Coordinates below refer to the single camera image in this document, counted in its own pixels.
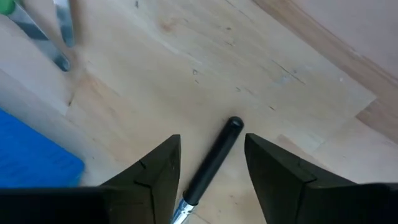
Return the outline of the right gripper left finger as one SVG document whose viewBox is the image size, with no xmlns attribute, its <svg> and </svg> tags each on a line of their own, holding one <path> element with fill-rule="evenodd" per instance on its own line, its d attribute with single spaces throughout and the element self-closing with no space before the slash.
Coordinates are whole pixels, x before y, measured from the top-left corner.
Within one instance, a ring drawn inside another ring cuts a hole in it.
<svg viewBox="0 0 398 224">
<path fill-rule="evenodd" d="M 180 180 L 181 137 L 174 134 L 102 184 L 110 223 L 170 223 Z"/>
</svg>

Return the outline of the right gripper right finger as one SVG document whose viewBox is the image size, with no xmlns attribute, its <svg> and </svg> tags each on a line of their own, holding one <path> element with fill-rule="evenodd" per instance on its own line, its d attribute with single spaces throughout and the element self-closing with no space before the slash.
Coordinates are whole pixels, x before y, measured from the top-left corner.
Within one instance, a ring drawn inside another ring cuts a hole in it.
<svg viewBox="0 0 398 224">
<path fill-rule="evenodd" d="M 300 166 L 300 157 L 256 134 L 245 136 L 244 153 L 266 222 L 296 223 L 302 190 L 317 178 Z"/>
</svg>

